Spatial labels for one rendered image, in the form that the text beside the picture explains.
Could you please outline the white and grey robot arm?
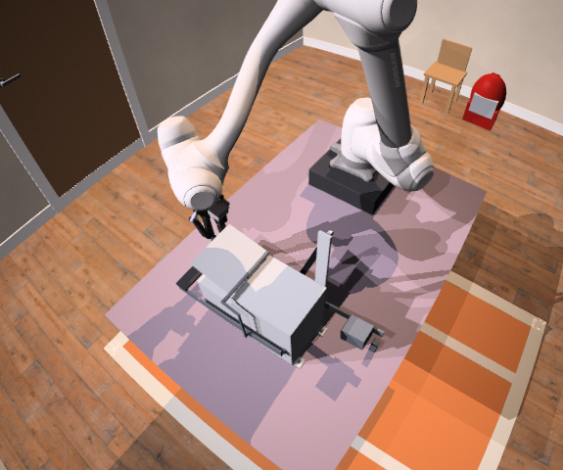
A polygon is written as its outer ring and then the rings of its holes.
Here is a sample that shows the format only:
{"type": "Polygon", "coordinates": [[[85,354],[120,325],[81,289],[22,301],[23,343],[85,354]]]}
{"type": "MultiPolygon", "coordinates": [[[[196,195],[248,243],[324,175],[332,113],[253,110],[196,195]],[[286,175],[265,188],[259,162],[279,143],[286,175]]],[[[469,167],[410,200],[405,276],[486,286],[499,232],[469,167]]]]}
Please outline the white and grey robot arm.
{"type": "Polygon", "coordinates": [[[334,13],[357,47],[370,94],[348,108],[342,150],[341,144],[331,144],[338,156],[330,166],[366,182],[378,171],[399,189],[410,192],[421,190],[432,179],[433,160],[418,130],[410,124],[399,47],[401,33],[415,17],[417,0],[278,0],[245,58],[225,112],[211,135],[201,140],[186,117],[168,118],[158,127],[169,182],[183,206],[197,212],[208,210],[217,221],[228,214],[230,203],[219,200],[229,169],[228,157],[268,67],[279,49],[323,10],[334,13]]]}

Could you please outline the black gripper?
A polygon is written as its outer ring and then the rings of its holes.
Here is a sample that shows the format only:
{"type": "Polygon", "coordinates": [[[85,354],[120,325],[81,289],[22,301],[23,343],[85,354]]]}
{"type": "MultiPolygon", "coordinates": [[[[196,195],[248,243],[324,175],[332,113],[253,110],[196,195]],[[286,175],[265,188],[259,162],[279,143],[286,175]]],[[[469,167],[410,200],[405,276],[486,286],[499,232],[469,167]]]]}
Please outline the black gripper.
{"type": "MultiPolygon", "coordinates": [[[[210,218],[211,217],[208,214],[208,210],[206,210],[206,211],[194,211],[193,210],[192,217],[190,216],[188,219],[189,219],[189,221],[194,223],[194,225],[196,226],[196,228],[199,230],[199,232],[201,233],[201,235],[203,237],[210,239],[210,240],[213,240],[216,237],[216,235],[214,235],[210,218]],[[202,218],[205,227],[199,221],[198,215],[202,218]]],[[[217,229],[220,233],[226,227],[225,222],[227,222],[227,215],[221,221],[217,221],[214,218],[213,218],[213,220],[215,221],[215,223],[217,225],[217,229]]]]}

